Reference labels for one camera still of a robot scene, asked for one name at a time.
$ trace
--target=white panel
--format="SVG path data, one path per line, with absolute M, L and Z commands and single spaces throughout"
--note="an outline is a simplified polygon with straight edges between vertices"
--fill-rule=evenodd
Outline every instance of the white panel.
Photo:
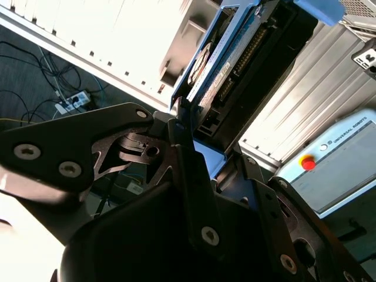
M 10 9 L 12 1 L 11 0 L 0 0 L 0 5 Z
M 25 19 L 32 21 L 35 16 L 35 7 L 37 0 L 28 0 L 25 7 Z
M 27 0 L 15 0 L 15 12 L 20 16 L 24 16 Z
M 318 24 L 293 70 L 243 136 L 245 144 L 285 162 L 305 142 L 376 94 L 376 81 L 351 60 L 363 43 L 337 25 Z

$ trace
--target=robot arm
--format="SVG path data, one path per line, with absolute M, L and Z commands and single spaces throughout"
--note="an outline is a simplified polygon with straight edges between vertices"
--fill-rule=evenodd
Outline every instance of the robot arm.
M 177 117 L 127 103 L 1 133 L 1 192 L 56 214 L 77 209 L 94 180 L 147 164 L 144 193 L 69 240 L 59 281 L 371 281 L 289 183 L 264 183 L 253 159 L 234 150 L 214 191 L 190 120 L 179 98 Z

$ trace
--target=cable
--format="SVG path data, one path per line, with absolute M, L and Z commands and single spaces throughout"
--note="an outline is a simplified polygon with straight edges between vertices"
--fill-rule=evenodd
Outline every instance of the cable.
M 24 60 L 21 60 L 21 59 L 18 59 L 18 58 L 12 57 L 12 56 L 0 55 L 0 57 L 8 58 L 8 59 L 13 59 L 13 60 L 16 60 L 16 61 L 20 61 L 20 62 L 23 62 L 23 63 L 27 63 L 28 65 L 34 66 L 34 67 L 36 67 L 36 68 L 39 67 L 38 65 L 34 65 L 33 63 L 30 63 L 30 62 L 28 62 L 28 61 L 24 61 Z
M 134 181 L 136 181 L 139 185 L 142 185 L 141 181 L 138 180 L 137 178 L 134 178 L 134 177 L 132 177 L 132 176 L 127 176 L 127 177 L 130 178 L 130 179 L 132 179 L 132 180 L 134 180 Z
M 37 122 L 29 122 L 25 120 L 20 120 L 20 119 L 8 119 L 8 118 L 0 118 L 0 121 L 8 121 L 8 122 L 24 122 L 24 123 L 37 123 Z
M 47 99 L 47 100 L 44 100 L 43 102 L 41 102 L 33 111 L 32 111 L 32 114 L 29 118 L 29 122 L 32 120 L 33 116 L 35 115 L 35 112 L 36 110 L 39 109 L 40 106 L 42 106 L 44 103 L 47 103 L 47 102 L 53 102 L 53 103 L 56 103 L 56 99 Z
M 21 120 L 24 121 L 25 116 L 28 115 L 29 113 L 33 113 L 34 116 L 37 116 L 38 118 L 40 118 L 40 119 L 41 119 L 42 121 L 44 121 L 44 122 L 46 121 L 46 119 L 45 119 L 44 117 L 40 116 L 39 114 L 37 114 L 36 112 L 34 112 L 34 111 L 32 111 L 32 110 L 30 110 L 30 111 L 24 113 L 24 114 L 22 115 L 22 117 L 21 117 Z
M 105 87 L 103 87 L 102 89 L 98 89 L 98 90 L 93 90 L 93 91 L 88 91 L 89 93 L 98 93 L 100 91 L 103 91 L 105 90 L 108 86 L 110 86 L 111 84 L 107 84 Z
M 33 53 L 31 53 L 31 52 L 29 52 L 29 51 L 26 51 L 26 50 L 24 50 L 24 49 L 22 49 L 22 48 L 20 48 L 20 47 L 17 47 L 17 46 L 15 46 L 15 45 L 13 45 L 13 44 L 11 44 L 11 43 L 8 43 L 8 42 L 5 42 L 5 41 L 0 41 L 0 44 L 8 45 L 8 46 L 10 46 L 10 47 L 12 47 L 12 48 L 14 48 L 14 49 L 20 51 L 20 52 L 23 52 L 23 53 L 28 54 L 28 55 L 30 55 L 31 57 L 33 57 L 34 60 L 35 60 L 35 61 L 37 62 L 37 64 L 39 65 L 39 68 L 41 69 L 42 74 L 43 74 L 43 76 L 45 77 L 45 79 L 47 80 L 49 86 L 51 86 L 51 88 L 52 88 L 54 91 L 56 90 L 56 88 L 53 86 L 53 84 L 51 84 L 51 82 L 48 80 L 46 74 L 44 73 L 44 71 L 43 71 L 43 66 L 41 65 L 40 61 L 38 60 L 38 58 L 37 58 Z
M 137 173 L 127 173 L 127 172 L 122 172 L 121 175 L 124 175 L 124 176 L 134 175 L 134 176 L 138 176 L 138 177 L 140 177 L 142 180 L 144 179 L 144 177 L 143 177 L 141 174 L 137 174 Z
M 111 175 L 111 178 L 107 177 L 110 180 L 110 183 L 108 184 L 107 188 L 105 189 L 105 191 L 103 193 L 103 196 L 102 196 L 102 198 L 99 202 L 98 208 L 96 209 L 94 218 L 97 218 L 102 213 L 102 210 L 103 210 L 107 200 L 110 199 L 112 187 L 113 187 L 116 179 L 118 178 L 118 176 L 119 176 L 119 172 L 115 172 L 114 174 Z
M 72 106 L 73 106 L 73 108 L 75 108 L 75 110 L 76 110 L 77 112 L 82 113 L 82 111 L 80 111 L 80 110 L 75 106 L 75 102 L 72 103 Z
M 12 94 L 16 95 L 16 96 L 21 100 L 23 106 L 24 106 L 25 109 L 26 109 L 26 112 L 29 112 L 28 107 L 26 106 L 25 101 L 24 101 L 23 98 L 22 98 L 21 96 L 19 96 L 16 92 L 13 92 L 13 91 L 10 91 L 10 90 L 0 90 L 0 93 L 1 93 L 1 92 L 8 92 L 8 93 L 12 93 Z
M 55 117 L 56 117 L 56 115 L 58 114 L 58 112 L 59 112 L 59 110 L 56 110 L 55 114 L 54 114 L 53 117 L 52 117 L 52 120 L 55 119 Z
M 48 63 L 48 61 L 47 61 L 47 59 L 46 59 L 46 57 L 45 57 L 45 54 L 44 54 L 43 51 L 42 51 L 42 48 L 41 48 L 40 46 L 38 46 L 38 49 L 39 49 L 39 51 L 42 53 L 42 56 L 44 57 L 45 62 L 46 62 L 46 64 L 47 64 L 47 67 L 49 68 L 49 70 L 50 70 L 51 73 L 52 73 L 52 68 L 51 68 L 51 66 L 50 66 L 49 63 Z M 59 91 L 59 94 L 61 95 L 61 98 L 64 100 L 65 103 L 68 103 L 68 101 L 65 99 L 65 97 L 64 97 L 64 95 L 63 95 L 63 92 L 62 92 L 61 89 L 60 89 L 60 86 L 59 86 L 59 83 L 58 83 L 57 79 L 56 79 L 55 77 L 53 77 L 53 79 L 54 79 L 55 82 L 56 82 L 56 85 L 57 85 L 57 87 L 58 87 L 58 91 Z
M 103 87 L 102 87 L 102 85 L 100 84 L 98 78 L 96 78 L 95 75 L 92 75 L 92 76 L 93 76 L 94 80 L 96 81 L 96 83 L 98 83 L 98 86 L 99 86 L 100 92 L 101 92 L 101 94 L 102 94 L 102 95 L 101 95 L 101 99 L 100 99 L 100 104 L 101 104 L 102 107 L 103 107 L 103 96 L 105 95 L 105 91 L 103 90 Z

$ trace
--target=perforated metal panel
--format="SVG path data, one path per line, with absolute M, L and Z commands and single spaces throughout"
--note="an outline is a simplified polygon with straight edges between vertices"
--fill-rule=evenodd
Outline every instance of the perforated metal panel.
M 374 0 L 340 0 L 346 15 L 340 23 L 366 42 L 376 37 L 376 2 Z
M 376 14 L 360 0 L 340 0 L 345 6 L 347 15 L 376 18 Z

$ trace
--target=black cable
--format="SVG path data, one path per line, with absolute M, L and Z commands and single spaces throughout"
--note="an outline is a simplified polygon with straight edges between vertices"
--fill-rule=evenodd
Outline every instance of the black cable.
M 13 60 L 16 60 L 16 61 L 20 61 L 20 62 L 23 62 L 23 63 L 27 63 L 28 65 L 34 66 L 34 67 L 36 67 L 36 68 L 39 67 L 39 65 L 34 65 L 33 63 L 30 63 L 30 62 L 28 62 L 28 61 L 24 61 L 24 60 L 22 60 L 22 59 L 18 59 L 18 58 L 12 57 L 12 56 L 0 55 L 0 57 L 8 58 L 8 59 L 13 59 Z
M 73 108 L 75 108 L 75 110 L 79 113 L 82 113 L 76 106 L 75 106 L 75 102 L 72 101 L 72 106 Z
M 47 80 L 49 86 L 51 86 L 51 88 L 53 89 L 53 91 L 56 91 L 56 90 L 57 90 L 57 89 L 53 86 L 53 84 L 51 84 L 51 82 L 48 80 L 47 76 L 45 75 L 45 73 L 44 73 L 44 71 L 43 71 L 43 66 L 40 64 L 38 58 L 37 58 L 33 53 L 31 53 L 31 52 L 29 52 L 29 51 L 26 51 L 26 50 L 24 50 L 24 49 L 22 49 L 22 48 L 20 48 L 20 47 L 17 47 L 17 46 L 15 46 L 15 45 L 13 45 L 13 44 L 11 44 L 11 43 L 8 43 L 8 42 L 5 42 L 5 41 L 0 41 L 0 44 L 8 45 L 8 46 L 10 46 L 10 47 L 12 47 L 12 48 L 14 48 L 14 49 L 20 51 L 20 52 L 23 52 L 23 53 L 28 54 L 28 55 L 30 55 L 31 57 L 33 57 L 33 58 L 35 59 L 35 61 L 38 63 L 38 65 L 39 65 L 39 67 L 40 67 L 40 69 L 41 69 L 41 72 L 42 72 L 43 76 L 45 77 L 45 79 Z
M 39 109 L 40 106 L 42 106 L 44 103 L 47 103 L 47 102 L 53 102 L 53 103 L 56 103 L 56 99 L 47 99 L 47 100 L 44 100 L 43 102 L 41 102 L 33 111 L 32 111 L 32 114 L 29 118 L 29 122 L 31 122 L 33 116 L 35 115 L 35 112 L 36 110 Z
M 47 72 L 47 74 L 56 77 L 56 80 L 58 81 L 58 84 L 62 89 L 66 90 L 68 92 L 72 92 L 74 90 L 80 91 L 80 87 L 82 85 L 82 80 L 81 80 L 81 76 L 80 76 L 78 70 L 76 69 L 76 66 L 74 66 L 71 63 L 68 63 L 61 70 L 59 70 L 57 63 L 53 59 L 53 56 L 54 55 L 49 52 L 47 54 L 44 54 L 44 56 L 41 57 L 41 59 L 40 59 L 40 63 L 42 63 L 42 59 L 49 61 L 50 67 L 51 67 L 51 69 L 53 69 L 53 71 Z M 64 78 L 64 75 L 67 74 L 70 71 L 74 71 L 77 74 L 77 78 L 78 78 L 78 81 L 79 81 L 78 86 L 74 86 L 74 85 L 70 84 L 66 80 L 66 78 Z
M 13 91 L 10 91 L 10 90 L 0 90 L 0 92 L 8 92 L 8 93 L 12 93 L 14 95 L 16 95 L 20 100 L 21 102 L 23 103 L 23 106 L 25 107 L 26 109 L 26 112 L 29 112 L 29 109 L 25 103 L 25 101 L 23 100 L 23 98 L 21 96 L 19 96 L 16 92 L 13 92 Z
M 111 175 L 110 177 L 110 183 L 108 184 L 100 202 L 99 202 L 99 205 L 98 205 L 98 208 L 96 209 L 96 212 L 94 214 L 94 218 L 97 218 L 99 217 L 101 214 L 102 214 L 102 211 L 103 211 L 103 208 L 105 207 L 105 204 L 106 202 L 110 199 L 110 196 L 111 196 L 111 190 L 112 190 L 112 187 L 116 181 L 116 179 L 118 178 L 119 176 L 119 172 L 114 172 L 113 175 Z
M 107 84 L 105 87 L 103 87 L 102 89 L 103 90 L 105 90 L 108 86 L 110 86 L 110 84 Z M 102 91 L 101 89 L 99 89 L 99 90 L 94 90 L 94 91 L 88 91 L 88 93 L 98 93 L 98 92 L 100 92 L 100 91 Z
M 24 120 L 25 116 L 26 116 L 27 114 L 29 114 L 29 113 L 32 113 L 32 112 L 33 112 L 33 111 L 30 110 L 30 111 L 24 113 L 24 114 L 22 115 L 22 117 L 21 117 L 21 120 Z M 44 122 L 46 121 L 46 119 L 45 119 L 44 117 L 42 117 L 41 115 L 37 114 L 36 112 L 33 112 L 33 114 L 34 114 L 34 116 L 37 116 L 38 118 L 40 118 L 42 121 L 44 121 Z

